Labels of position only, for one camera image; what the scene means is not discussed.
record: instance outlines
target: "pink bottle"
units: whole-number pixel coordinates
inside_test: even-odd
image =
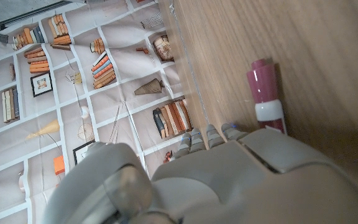
[[[259,126],[287,134],[283,107],[278,99],[274,64],[266,65],[266,61],[260,59],[251,65],[252,71],[247,72],[247,78],[254,97]]]

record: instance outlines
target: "bottle cap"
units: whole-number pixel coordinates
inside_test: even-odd
[[[247,78],[255,103],[278,99],[274,64],[266,65],[265,59],[260,59],[252,62],[251,66],[252,70],[247,72]]]

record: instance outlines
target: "book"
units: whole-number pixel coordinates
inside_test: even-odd
[[[181,109],[183,110],[183,113],[185,114],[187,125],[188,125],[189,129],[192,129],[190,117],[189,117],[189,114],[187,112],[187,109],[186,109],[186,106],[185,106],[183,100],[179,100],[179,105],[180,105]]]
[[[108,65],[111,64],[111,61],[110,59],[107,60],[106,63],[104,63],[102,66],[100,66],[98,69],[96,69],[94,72],[93,72],[93,75],[97,74],[98,72],[100,72],[102,69],[106,68]]]
[[[173,134],[179,134],[179,131],[177,128],[177,122],[175,122],[175,120],[173,119],[175,112],[173,112],[172,106],[169,107],[169,104],[167,104],[164,107],[167,110],[167,114],[168,114],[169,120],[171,122],[172,130],[173,130]]]
[[[173,129],[172,129],[171,121],[169,120],[167,109],[165,109],[165,107],[161,107],[160,111],[162,113],[162,117],[164,118],[165,122],[167,122],[168,131],[165,131],[165,134],[167,136],[173,135]]]
[[[103,77],[105,77],[108,73],[110,72],[113,72],[114,69],[113,68],[110,68],[109,70],[107,70],[106,72],[104,72],[101,76],[99,76],[98,78],[94,78],[93,81],[94,82],[97,82],[99,81],[100,79],[102,79]]]
[[[10,105],[11,105],[11,118],[15,119],[15,106],[14,106],[14,100],[13,100],[13,89],[9,89],[9,96],[10,96]]]
[[[181,123],[183,124],[184,129],[185,130],[189,129],[189,126],[187,125],[185,114],[184,114],[183,110],[181,109],[179,102],[176,101],[175,105],[177,106],[179,116],[181,119]]]
[[[5,91],[5,105],[6,105],[6,121],[12,119],[11,114],[11,96],[9,95],[9,90]]]
[[[24,52],[24,57],[27,57],[29,54],[34,54],[34,53],[37,53],[40,51],[43,51],[42,47],[38,47],[34,50],[26,51],[26,52]]]
[[[114,71],[109,72],[107,75],[105,75],[103,78],[101,78],[100,80],[96,81],[93,83],[94,86],[99,85],[100,83],[104,82],[105,80],[107,80],[110,76],[115,75]]]
[[[185,130],[185,125],[183,124],[183,121],[181,119],[181,116],[179,114],[179,111],[178,111],[178,108],[177,108],[176,104],[175,103],[170,103],[170,105],[172,105],[173,111],[175,112],[175,115],[176,115],[177,120],[178,120],[178,124],[179,124],[179,127],[180,127],[180,128],[178,128],[178,131],[184,131]]]
[[[160,137],[163,138],[162,136],[163,135],[165,136],[164,125],[160,119],[160,115],[157,110],[153,110],[153,118],[154,118],[155,125],[157,126],[158,133],[160,133]]]
[[[104,58],[104,56],[106,55],[107,53],[106,52],[103,52],[99,57],[98,57],[98,59],[96,59],[96,61],[95,62],[93,62],[92,63],[92,66],[96,66],[103,58]]]
[[[94,86],[94,89],[102,88],[105,85],[109,84],[111,81],[113,81],[116,78],[116,75],[111,75],[108,79],[100,83],[99,85]]]
[[[14,109],[15,109],[15,118],[18,118],[19,117],[19,99],[18,99],[18,96],[17,96],[17,90],[16,89],[13,90],[13,106],[14,106]]]
[[[160,119],[161,119],[161,121],[162,121],[162,124],[164,125],[164,131],[162,132],[162,137],[163,137],[163,138],[168,137],[169,133],[168,133],[167,122],[166,122],[166,120],[164,119],[164,117],[162,116],[162,112],[161,112],[160,108],[157,108],[157,109],[155,109],[155,110],[157,110],[158,115],[160,116]]]
[[[108,56],[105,56],[104,58],[102,58],[100,60],[100,62],[98,62],[98,64],[96,64],[92,69],[91,71],[94,72],[96,71],[98,68],[100,68],[104,63],[106,63],[107,61],[109,60],[109,57]]]
[[[35,39],[37,40],[37,43],[41,43],[40,37],[38,36],[37,28],[35,27],[32,29],[32,32],[34,33]]]
[[[34,57],[42,57],[45,56],[45,52],[44,51],[40,51],[34,54],[29,54],[27,55],[27,58],[34,58]]]
[[[44,61],[44,60],[47,60],[47,56],[36,57],[36,58],[28,58],[27,63],[39,62],[39,61]]]
[[[34,31],[30,30],[30,35],[31,35],[31,38],[32,38],[33,43],[36,44],[36,43],[37,43],[37,39],[35,38]]]
[[[37,33],[38,33],[38,36],[40,37],[41,43],[45,43],[44,37],[41,32],[41,28],[39,26],[37,26]]]
[[[2,116],[5,123],[7,123],[6,119],[6,98],[5,98],[5,92],[2,93]]]
[[[50,30],[52,31],[53,38],[56,38],[56,37],[57,37],[57,34],[56,34],[56,31],[55,31],[55,28],[53,27],[52,19],[51,19],[51,18],[48,19],[48,24],[49,24]]]
[[[93,76],[93,78],[98,78],[98,77],[100,77],[103,73],[109,71],[110,69],[113,69],[111,63],[110,63],[108,66],[106,66],[104,69],[100,70],[97,74],[95,74],[95,75]]]
[[[29,29],[29,28],[24,28],[24,34],[25,34],[25,37],[27,38],[27,42],[28,42],[29,44],[33,44],[33,41],[32,41],[31,35],[30,35],[30,29]]]

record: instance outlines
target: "books stack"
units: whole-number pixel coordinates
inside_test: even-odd
[[[161,138],[192,130],[190,117],[183,100],[153,110],[153,117]]]
[[[114,68],[106,52],[103,52],[92,65],[94,89],[102,88],[116,78]]]
[[[24,28],[23,33],[17,34],[13,37],[12,48],[13,50],[19,50],[27,44],[38,44],[44,42],[44,37],[39,26],[32,30],[29,28]]]
[[[2,115],[5,123],[19,118],[19,101],[16,89],[11,88],[2,92]]]
[[[105,50],[102,38],[94,40],[92,43],[90,43],[89,47],[91,48],[92,53],[97,52],[99,54],[102,54]]]
[[[49,71],[47,56],[42,47],[24,52],[27,63],[30,64],[30,73],[42,73]]]
[[[71,44],[66,22],[61,14],[49,18],[48,23],[53,35],[53,44],[51,45],[53,48],[62,49],[63,46]]]

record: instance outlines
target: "robotic arm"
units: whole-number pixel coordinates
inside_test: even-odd
[[[126,144],[97,142],[44,223],[358,223],[358,188],[326,156],[268,129],[186,133],[151,180]]]

